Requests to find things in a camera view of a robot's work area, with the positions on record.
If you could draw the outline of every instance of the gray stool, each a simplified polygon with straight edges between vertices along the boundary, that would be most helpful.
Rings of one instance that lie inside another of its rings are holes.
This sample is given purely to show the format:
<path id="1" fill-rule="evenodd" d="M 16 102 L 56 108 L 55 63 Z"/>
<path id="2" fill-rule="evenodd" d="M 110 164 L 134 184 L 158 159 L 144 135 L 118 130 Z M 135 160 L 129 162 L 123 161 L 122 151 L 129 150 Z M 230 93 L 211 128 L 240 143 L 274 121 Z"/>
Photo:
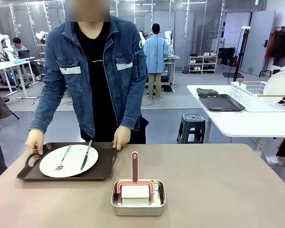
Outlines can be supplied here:
<path id="1" fill-rule="evenodd" d="M 180 142 L 180 144 L 204 143 L 206 122 L 201 115 L 184 114 L 180 124 L 177 137 L 177 141 Z M 194 134 L 194 141 L 188 141 L 190 134 Z"/>

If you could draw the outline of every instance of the knife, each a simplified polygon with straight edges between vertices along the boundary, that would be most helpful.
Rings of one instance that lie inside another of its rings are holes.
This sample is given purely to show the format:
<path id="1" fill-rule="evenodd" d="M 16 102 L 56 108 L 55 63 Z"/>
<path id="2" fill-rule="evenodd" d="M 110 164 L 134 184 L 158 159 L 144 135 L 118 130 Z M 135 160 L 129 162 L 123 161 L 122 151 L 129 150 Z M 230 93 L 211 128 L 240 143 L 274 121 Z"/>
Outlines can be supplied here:
<path id="1" fill-rule="evenodd" d="M 84 159 L 84 162 L 82 163 L 82 166 L 81 166 L 81 169 L 80 169 L 80 170 L 83 170 L 84 167 L 85 167 L 85 165 L 86 165 L 86 160 L 87 160 L 87 157 L 88 157 L 88 154 L 89 154 L 91 145 L 92 145 L 92 140 L 89 142 L 89 146 L 88 146 L 87 151 L 86 151 L 86 153 L 85 153 L 85 159 Z"/>

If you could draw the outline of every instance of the white dish rack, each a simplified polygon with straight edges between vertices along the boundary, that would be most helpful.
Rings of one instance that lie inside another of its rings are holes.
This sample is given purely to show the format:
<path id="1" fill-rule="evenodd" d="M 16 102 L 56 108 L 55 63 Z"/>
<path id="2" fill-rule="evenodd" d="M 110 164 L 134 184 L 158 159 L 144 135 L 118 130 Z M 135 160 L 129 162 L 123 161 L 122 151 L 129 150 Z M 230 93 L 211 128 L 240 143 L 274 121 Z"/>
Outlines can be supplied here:
<path id="1" fill-rule="evenodd" d="M 248 112 L 285 112 L 285 95 L 263 95 L 265 86 L 266 82 L 231 82 L 229 95 Z"/>

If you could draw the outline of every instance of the white shoe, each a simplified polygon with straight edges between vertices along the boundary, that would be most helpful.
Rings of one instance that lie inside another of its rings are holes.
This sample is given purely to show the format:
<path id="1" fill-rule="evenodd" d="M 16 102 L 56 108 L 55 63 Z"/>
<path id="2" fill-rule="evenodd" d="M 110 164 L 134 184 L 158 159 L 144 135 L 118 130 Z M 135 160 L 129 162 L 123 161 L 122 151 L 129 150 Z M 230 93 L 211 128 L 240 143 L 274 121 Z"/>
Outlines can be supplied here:
<path id="1" fill-rule="evenodd" d="M 276 156 L 276 157 L 272 160 L 272 162 L 273 162 L 274 164 L 278 164 L 279 161 L 285 162 L 285 158 L 284 158 L 284 157 Z"/>

